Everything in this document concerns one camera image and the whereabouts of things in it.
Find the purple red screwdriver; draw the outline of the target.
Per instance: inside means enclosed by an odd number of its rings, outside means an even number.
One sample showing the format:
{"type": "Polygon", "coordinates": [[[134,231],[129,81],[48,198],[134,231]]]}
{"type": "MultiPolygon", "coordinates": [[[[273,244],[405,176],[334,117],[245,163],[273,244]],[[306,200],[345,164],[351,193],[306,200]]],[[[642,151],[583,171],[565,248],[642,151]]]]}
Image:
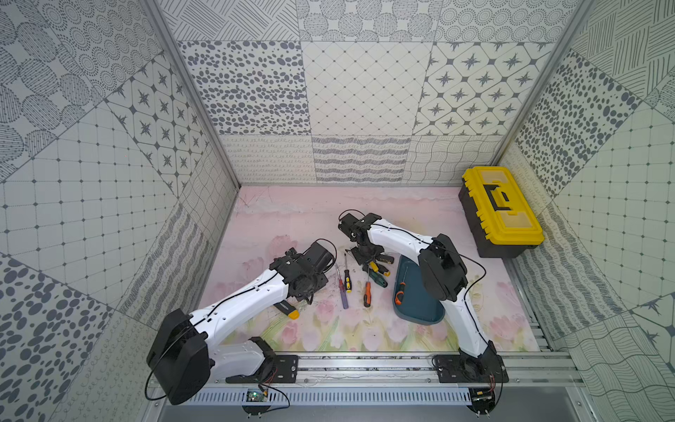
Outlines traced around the purple red screwdriver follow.
{"type": "Polygon", "coordinates": [[[339,282],[339,293],[340,293],[340,299],[342,303],[343,309],[349,309],[349,303],[347,299],[347,293],[346,293],[346,284],[343,280],[343,277],[341,273],[339,272],[339,268],[336,268],[336,273],[337,273],[337,281],[339,282]]]}

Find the black yellow small screwdriver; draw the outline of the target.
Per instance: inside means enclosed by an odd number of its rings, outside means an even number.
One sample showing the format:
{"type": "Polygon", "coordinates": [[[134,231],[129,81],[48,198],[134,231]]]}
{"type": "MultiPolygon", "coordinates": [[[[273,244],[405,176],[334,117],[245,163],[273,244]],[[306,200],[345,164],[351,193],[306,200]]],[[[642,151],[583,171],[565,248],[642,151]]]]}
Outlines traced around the black yellow small screwdriver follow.
{"type": "Polygon", "coordinates": [[[348,265],[348,255],[347,252],[344,253],[344,259],[345,259],[345,288],[346,288],[346,293],[351,293],[353,290],[353,283],[352,283],[352,278],[350,274],[350,269],[348,265]]]}

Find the black yellow-dotted screwdriver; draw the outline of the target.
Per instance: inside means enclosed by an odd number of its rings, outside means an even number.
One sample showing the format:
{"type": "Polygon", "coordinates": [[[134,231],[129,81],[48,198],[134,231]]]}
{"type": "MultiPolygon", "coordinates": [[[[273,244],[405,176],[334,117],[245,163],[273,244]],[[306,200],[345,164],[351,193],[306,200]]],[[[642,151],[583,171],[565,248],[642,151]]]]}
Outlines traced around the black yellow-dotted screwdriver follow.
{"type": "Polygon", "coordinates": [[[386,264],[393,264],[395,262],[395,259],[392,256],[388,256],[385,254],[381,254],[376,258],[379,262],[381,263],[386,263],[386,264]]]}

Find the green black screwdriver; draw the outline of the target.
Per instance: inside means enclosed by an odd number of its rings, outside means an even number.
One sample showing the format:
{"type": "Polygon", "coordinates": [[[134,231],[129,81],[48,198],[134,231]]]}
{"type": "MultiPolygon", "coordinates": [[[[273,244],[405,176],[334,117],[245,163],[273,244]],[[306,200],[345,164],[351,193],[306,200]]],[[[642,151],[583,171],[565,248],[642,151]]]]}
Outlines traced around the green black screwdriver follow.
{"type": "Polygon", "coordinates": [[[370,280],[373,281],[376,285],[382,288],[388,288],[388,281],[386,281],[386,279],[381,274],[372,269],[369,269],[367,273],[370,280]]]}

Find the orange black screwdriver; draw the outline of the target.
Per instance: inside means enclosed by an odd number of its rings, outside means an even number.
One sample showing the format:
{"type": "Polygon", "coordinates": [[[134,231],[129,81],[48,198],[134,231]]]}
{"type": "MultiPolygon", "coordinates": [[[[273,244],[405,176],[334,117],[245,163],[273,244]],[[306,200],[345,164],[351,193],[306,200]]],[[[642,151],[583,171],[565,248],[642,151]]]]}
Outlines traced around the orange black screwdriver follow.
{"type": "Polygon", "coordinates": [[[396,291],[394,296],[394,302],[396,306],[403,304],[404,294],[406,289],[406,277],[408,274],[408,267],[401,266],[397,271],[397,284],[396,291]]]}
{"type": "Polygon", "coordinates": [[[362,271],[366,274],[366,283],[363,295],[363,304],[365,308],[370,308],[372,305],[372,283],[370,278],[370,268],[366,265],[362,267],[362,271]]]}

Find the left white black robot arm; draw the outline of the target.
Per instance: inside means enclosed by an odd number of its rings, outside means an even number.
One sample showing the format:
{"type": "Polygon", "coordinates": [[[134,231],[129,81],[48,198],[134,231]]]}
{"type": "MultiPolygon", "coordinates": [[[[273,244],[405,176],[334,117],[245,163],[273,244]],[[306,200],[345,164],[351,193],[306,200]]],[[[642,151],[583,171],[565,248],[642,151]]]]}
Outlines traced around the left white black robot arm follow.
{"type": "Polygon", "coordinates": [[[209,382],[269,385],[290,361],[260,337],[226,346],[223,341],[241,325],[272,306],[289,307],[288,299],[311,303],[328,282],[336,250],[316,240],[303,252],[291,248],[260,276],[235,293],[186,313],[176,309],[160,325],[146,362],[149,376],[171,404],[183,404],[209,382]]]}

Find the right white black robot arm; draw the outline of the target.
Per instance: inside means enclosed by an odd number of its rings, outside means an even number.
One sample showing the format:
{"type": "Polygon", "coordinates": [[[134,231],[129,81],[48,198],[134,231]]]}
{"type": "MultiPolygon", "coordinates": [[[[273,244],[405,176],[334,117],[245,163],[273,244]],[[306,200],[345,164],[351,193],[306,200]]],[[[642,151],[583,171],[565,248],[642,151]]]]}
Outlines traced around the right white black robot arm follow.
{"type": "Polygon", "coordinates": [[[496,348],[484,334],[471,304],[467,267],[448,236],[424,236],[373,213],[357,217],[348,211],[339,216],[339,230],[356,244],[352,254],[360,265],[374,264],[385,251],[416,262],[425,290],[441,303],[455,329],[463,368],[481,376],[501,369],[496,348]]]}

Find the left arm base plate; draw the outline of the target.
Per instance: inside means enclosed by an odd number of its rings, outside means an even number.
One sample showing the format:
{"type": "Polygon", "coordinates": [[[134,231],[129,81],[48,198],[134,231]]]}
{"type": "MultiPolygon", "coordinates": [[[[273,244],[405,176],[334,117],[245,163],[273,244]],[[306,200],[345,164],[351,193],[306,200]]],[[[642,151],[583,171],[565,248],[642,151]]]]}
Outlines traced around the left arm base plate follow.
{"type": "Polygon", "coordinates": [[[266,357],[261,367],[251,376],[230,376],[229,384],[293,384],[296,383],[299,356],[294,354],[266,357]]]}

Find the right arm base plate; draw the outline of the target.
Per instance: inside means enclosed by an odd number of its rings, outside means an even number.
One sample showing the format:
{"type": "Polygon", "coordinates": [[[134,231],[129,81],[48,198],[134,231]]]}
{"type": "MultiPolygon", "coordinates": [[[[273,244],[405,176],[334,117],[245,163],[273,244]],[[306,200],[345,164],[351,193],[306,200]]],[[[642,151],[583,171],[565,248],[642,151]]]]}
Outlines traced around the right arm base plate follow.
{"type": "Polygon", "coordinates": [[[437,354],[432,357],[440,383],[509,383],[504,360],[486,351],[479,357],[467,353],[437,354]]]}

